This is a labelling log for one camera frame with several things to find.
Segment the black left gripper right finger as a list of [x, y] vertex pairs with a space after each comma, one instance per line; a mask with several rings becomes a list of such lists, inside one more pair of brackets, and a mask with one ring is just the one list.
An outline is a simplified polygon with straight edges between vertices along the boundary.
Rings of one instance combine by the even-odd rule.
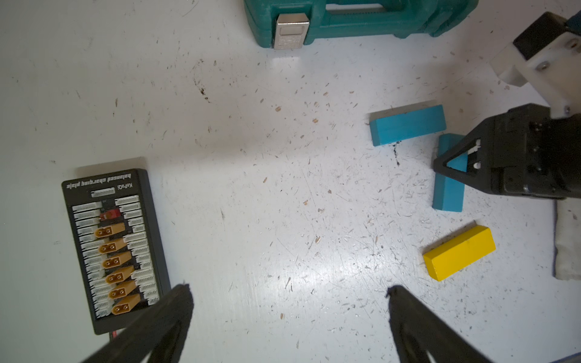
[[401, 362], [488, 362], [405, 287], [387, 290], [390, 329]]

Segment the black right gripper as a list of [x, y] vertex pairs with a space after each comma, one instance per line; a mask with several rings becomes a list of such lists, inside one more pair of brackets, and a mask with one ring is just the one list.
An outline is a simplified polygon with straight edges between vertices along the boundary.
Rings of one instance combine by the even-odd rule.
[[580, 198], [580, 115], [526, 104], [489, 117], [434, 160], [436, 173], [494, 195]]

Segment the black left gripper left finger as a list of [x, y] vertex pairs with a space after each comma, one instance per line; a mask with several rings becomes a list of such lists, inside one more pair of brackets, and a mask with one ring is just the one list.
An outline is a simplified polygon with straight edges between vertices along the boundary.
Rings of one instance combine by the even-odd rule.
[[178, 362], [195, 304], [187, 284], [175, 286], [87, 362]]

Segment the long teal building block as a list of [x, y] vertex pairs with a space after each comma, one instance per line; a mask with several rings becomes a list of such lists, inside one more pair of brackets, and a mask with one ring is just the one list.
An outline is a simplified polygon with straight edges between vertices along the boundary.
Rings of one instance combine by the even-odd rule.
[[[437, 156], [440, 157], [446, 153], [463, 138], [464, 136], [451, 133], [441, 135], [439, 137]], [[463, 206], [464, 184], [437, 173], [434, 183], [432, 207], [435, 210], [460, 213], [463, 211]]]

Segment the yellow building block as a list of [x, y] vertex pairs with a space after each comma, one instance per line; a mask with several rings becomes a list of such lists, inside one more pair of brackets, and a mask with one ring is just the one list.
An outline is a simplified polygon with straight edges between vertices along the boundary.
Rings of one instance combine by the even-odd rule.
[[496, 250], [488, 227], [476, 225], [423, 255], [428, 275], [443, 281]]

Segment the short teal building block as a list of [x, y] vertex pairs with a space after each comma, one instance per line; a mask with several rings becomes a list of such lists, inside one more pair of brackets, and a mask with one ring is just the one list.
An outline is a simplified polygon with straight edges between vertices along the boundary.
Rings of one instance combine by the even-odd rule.
[[371, 113], [369, 127], [372, 144], [378, 147], [445, 131], [446, 119], [441, 104], [413, 104]]

